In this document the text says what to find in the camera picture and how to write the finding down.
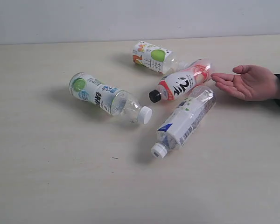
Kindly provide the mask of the person's open hand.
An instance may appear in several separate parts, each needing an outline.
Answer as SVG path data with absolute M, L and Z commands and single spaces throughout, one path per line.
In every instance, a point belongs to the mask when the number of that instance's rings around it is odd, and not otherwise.
M 268 69 L 256 65 L 239 65 L 233 73 L 213 73 L 215 86 L 232 97 L 245 101 L 265 101 L 280 96 L 280 82 Z

